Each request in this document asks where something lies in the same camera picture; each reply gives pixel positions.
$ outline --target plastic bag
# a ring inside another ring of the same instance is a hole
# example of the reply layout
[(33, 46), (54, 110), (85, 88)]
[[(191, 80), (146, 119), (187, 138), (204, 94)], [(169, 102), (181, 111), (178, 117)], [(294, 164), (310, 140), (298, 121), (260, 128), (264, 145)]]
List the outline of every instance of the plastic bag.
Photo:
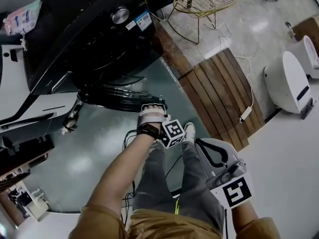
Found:
[(19, 10), (10, 13), (3, 20), (4, 28), (7, 35), (15, 35), (17, 33), (25, 35), (34, 29), (39, 16), (41, 1), (37, 0)]

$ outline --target person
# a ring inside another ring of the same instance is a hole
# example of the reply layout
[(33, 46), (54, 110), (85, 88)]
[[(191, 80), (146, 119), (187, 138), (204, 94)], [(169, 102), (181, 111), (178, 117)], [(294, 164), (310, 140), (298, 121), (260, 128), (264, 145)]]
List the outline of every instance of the person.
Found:
[[(160, 129), (159, 123), (150, 124)], [(179, 208), (166, 183), (163, 146), (153, 137), (139, 134), (106, 169), (69, 239), (221, 239), (224, 208), (206, 187), (208, 178), (194, 147), (192, 123), (186, 124), (185, 133), (181, 144), (184, 172)], [(120, 219), (122, 198), (148, 153), (126, 232)], [(273, 220), (259, 219), (249, 202), (232, 209), (232, 219), (237, 239), (280, 238)]]

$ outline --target tan shirt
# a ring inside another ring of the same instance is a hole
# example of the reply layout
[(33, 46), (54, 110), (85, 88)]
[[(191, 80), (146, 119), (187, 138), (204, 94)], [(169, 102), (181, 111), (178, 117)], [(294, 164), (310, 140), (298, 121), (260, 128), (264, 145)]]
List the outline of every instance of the tan shirt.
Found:
[[(222, 234), (210, 224), (171, 213), (140, 209), (134, 211), (131, 221), (126, 232), (113, 211), (101, 206), (84, 207), (69, 239), (222, 239)], [(236, 238), (279, 239), (280, 236), (273, 220), (262, 218), (250, 223)]]

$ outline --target white cable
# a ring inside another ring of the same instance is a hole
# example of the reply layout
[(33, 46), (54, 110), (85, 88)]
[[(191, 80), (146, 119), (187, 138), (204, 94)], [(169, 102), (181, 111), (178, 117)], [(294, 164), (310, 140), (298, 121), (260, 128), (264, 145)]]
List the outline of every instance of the white cable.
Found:
[(163, 14), (163, 19), (161, 19), (161, 18), (157, 17), (157, 16), (156, 16), (154, 13), (152, 13), (152, 12), (150, 12), (150, 13), (151, 13), (151, 14), (152, 14), (155, 18), (157, 18), (158, 20), (160, 20), (160, 21), (166, 21), (163, 10), (162, 10), (162, 9), (160, 9), (160, 11), (161, 11), (161, 13)]
[(61, 212), (61, 214), (62, 214), (62, 209), (61, 209), (61, 206), (56, 202), (56, 201), (54, 201), (54, 200), (52, 200), (58, 207), (59, 207), (59, 209), (60, 209), (60, 212)]
[(250, 106), (250, 108), (252, 108), (252, 107), (253, 107), (253, 105), (254, 105), (253, 84), (252, 84), (251, 80), (248, 78), (248, 77), (250, 76), (250, 74), (252, 73), (251, 61), (250, 61), (250, 59), (249, 59), (249, 58), (244, 57), (244, 56), (234, 56), (234, 57), (235, 57), (235, 58), (244, 58), (244, 59), (247, 59), (247, 60), (248, 60), (248, 62), (249, 62), (249, 73), (246, 75), (246, 79), (247, 79), (247, 81), (248, 81), (248, 83), (249, 83), (249, 85), (250, 85), (251, 98), (252, 98), (252, 102), (251, 102), (251, 106)]
[[(207, 21), (206, 24), (205, 24), (208, 28), (212, 29), (212, 30), (219, 30), (221, 28), (222, 25), (225, 25), (227, 27), (227, 30), (228, 32), (230, 33), (230, 35), (225, 35), (225, 34), (220, 34), (218, 36), (218, 39), (219, 39), (219, 50), (221, 50), (221, 41), (223, 41), (223, 44), (224, 46), (226, 47), (225, 43), (224, 43), (224, 40), (222, 39), (222, 37), (232, 37), (232, 32), (230, 30), (230, 27), (226, 24), (226, 23), (221, 23), (218, 27), (211, 21)], [(251, 97), (252, 97), (252, 102), (251, 102), (251, 106), (249, 106), (245, 112), (240, 116), (240, 120), (241, 122), (243, 122), (245, 120), (245, 118), (250, 114), (252, 108), (253, 108), (253, 105), (254, 105), (254, 94), (253, 94), (253, 84), (251, 82), (251, 80), (249, 79), (249, 76), (251, 75), (252, 73), (252, 66), (251, 66), (251, 61), (248, 57), (244, 57), (244, 56), (234, 56), (235, 58), (241, 58), (241, 59), (247, 59), (248, 62), (249, 62), (249, 73), (247, 74), (246, 76), (246, 79), (249, 83), (249, 86), (250, 86), (250, 91), (251, 91)]]

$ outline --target hand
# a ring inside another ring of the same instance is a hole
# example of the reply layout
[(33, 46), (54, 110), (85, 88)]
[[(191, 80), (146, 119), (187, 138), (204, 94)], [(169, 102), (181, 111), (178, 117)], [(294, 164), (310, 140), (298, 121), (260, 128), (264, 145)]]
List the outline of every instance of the hand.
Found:
[[(148, 106), (148, 107), (144, 107), (143, 110), (147, 110), (147, 109), (160, 109), (160, 110), (163, 110), (162, 107), (160, 106)], [(160, 113), (149, 113), (149, 114), (145, 114), (144, 116), (158, 116), (158, 117), (164, 117), (163, 114), (160, 114)], [(159, 122), (153, 122), (153, 123), (149, 123), (150, 125), (156, 127), (158, 130), (160, 130), (160, 126), (161, 126), (161, 123)]]

